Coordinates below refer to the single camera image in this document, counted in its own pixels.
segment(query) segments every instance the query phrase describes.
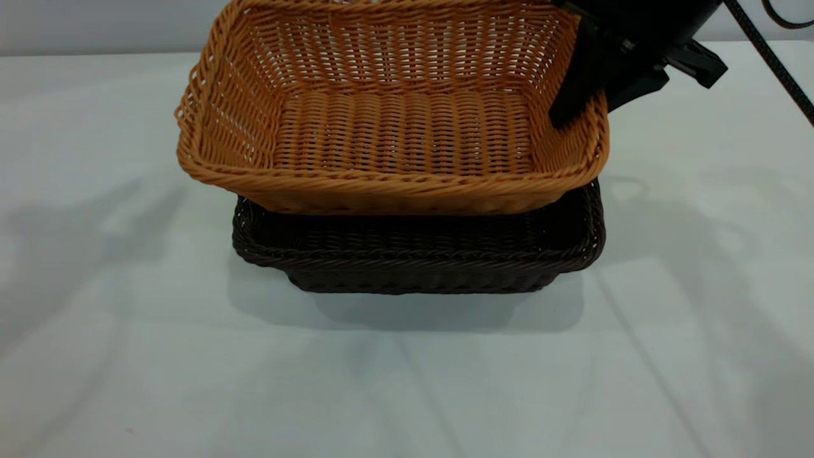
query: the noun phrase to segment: rectangular basket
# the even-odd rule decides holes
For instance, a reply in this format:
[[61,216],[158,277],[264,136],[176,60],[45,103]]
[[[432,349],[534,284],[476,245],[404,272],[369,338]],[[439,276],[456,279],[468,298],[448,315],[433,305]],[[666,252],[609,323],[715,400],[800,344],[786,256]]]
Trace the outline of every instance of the rectangular basket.
[[285,214],[516,214],[596,178],[607,106],[548,109],[579,16],[548,0],[236,0],[176,111],[193,178]]
[[599,183],[530,213],[277,214],[243,197],[233,244],[317,293],[524,293],[590,266],[605,244]]

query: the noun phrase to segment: table surface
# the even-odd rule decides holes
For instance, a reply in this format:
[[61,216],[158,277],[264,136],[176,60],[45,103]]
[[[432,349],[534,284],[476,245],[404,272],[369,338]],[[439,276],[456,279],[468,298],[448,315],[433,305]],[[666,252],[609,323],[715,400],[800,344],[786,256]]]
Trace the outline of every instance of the table surface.
[[0,458],[814,456],[814,130],[710,46],[611,115],[602,258],[504,297],[241,261],[175,159],[196,55],[1,58]]

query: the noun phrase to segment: wicker basket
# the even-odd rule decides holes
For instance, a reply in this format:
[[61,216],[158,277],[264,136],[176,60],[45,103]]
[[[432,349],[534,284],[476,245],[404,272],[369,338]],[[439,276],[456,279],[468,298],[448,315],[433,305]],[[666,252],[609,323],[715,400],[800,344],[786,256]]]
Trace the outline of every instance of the wicker basket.
[[242,0],[176,116],[204,183],[286,214],[516,214],[596,178],[599,94],[548,108],[579,16],[533,0]]
[[523,293],[590,266],[605,244],[598,182],[531,213],[304,216],[245,198],[234,247],[319,293]]

